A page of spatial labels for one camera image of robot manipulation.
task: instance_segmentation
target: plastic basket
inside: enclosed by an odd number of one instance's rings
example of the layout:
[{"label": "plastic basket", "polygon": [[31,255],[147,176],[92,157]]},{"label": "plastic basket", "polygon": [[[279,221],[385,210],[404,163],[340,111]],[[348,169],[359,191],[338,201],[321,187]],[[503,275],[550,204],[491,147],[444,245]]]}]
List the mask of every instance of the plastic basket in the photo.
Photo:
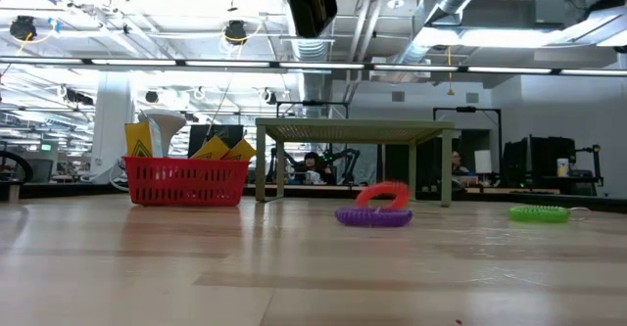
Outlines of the plastic basket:
[{"label": "plastic basket", "polygon": [[134,204],[236,206],[248,162],[124,158]]}]

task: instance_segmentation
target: wood grain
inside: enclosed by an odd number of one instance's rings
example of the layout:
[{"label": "wood grain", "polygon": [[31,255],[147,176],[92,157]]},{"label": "wood grain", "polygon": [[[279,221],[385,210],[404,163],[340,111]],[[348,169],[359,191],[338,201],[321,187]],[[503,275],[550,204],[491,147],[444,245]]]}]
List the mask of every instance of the wood grain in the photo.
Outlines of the wood grain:
[{"label": "wood grain", "polygon": [[627,216],[509,222],[414,203],[352,228],[349,200],[143,208],[126,195],[0,207],[3,325],[625,325]]}]

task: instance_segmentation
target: woman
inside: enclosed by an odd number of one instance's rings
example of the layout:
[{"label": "woman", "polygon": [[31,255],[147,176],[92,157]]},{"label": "woman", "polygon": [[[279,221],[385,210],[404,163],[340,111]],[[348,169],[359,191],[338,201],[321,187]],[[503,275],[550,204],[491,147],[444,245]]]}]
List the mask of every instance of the woman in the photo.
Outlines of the woman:
[{"label": "woman", "polygon": [[320,174],[320,179],[327,185],[336,185],[335,175],[329,166],[322,168],[318,165],[320,156],[315,152],[310,152],[305,155],[305,167],[307,170],[313,170]]},{"label": "woman", "polygon": [[461,155],[457,151],[453,151],[451,162],[453,163],[454,175],[467,175],[470,171],[461,165]]}]

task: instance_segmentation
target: workbench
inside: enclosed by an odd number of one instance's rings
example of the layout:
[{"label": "workbench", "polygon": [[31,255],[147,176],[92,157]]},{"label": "workbench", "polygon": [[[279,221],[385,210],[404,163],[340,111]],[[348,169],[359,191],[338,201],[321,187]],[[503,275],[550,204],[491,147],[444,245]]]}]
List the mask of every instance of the workbench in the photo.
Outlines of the workbench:
[{"label": "workbench", "polygon": [[283,197],[287,142],[409,145],[410,198],[415,200],[416,145],[442,135],[442,206],[451,205],[451,153],[455,125],[450,121],[320,118],[263,118],[257,126],[257,201],[265,202],[265,136],[276,141],[276,194]]}]

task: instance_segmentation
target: yellow wet floor sign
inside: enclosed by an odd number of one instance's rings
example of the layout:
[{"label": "yellow wet floor sign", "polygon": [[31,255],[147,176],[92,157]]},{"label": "yellow wet floor sign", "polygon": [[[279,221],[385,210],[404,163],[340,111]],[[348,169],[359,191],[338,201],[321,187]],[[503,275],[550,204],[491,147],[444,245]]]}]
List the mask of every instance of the yellow wet floor sign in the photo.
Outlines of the yellow wet floor sign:
[{"label": "yellow wet floor sign", "polygon": [[228,152],[228,146],[217,136],[214,136],[191,158],[194,160],[220,160]]},{"label": "yellow wet floor sign", "polygon": [[226,161],[245,161],[248,162],[257,152],[248,143],[248,141],[242,139],[235,145],[228,154],[222,158]]},{"label": "yellow wet floor sign", "polygon": [[126,152],[130,157],[163,156],[159,126],[154,122],[126,124]]}]

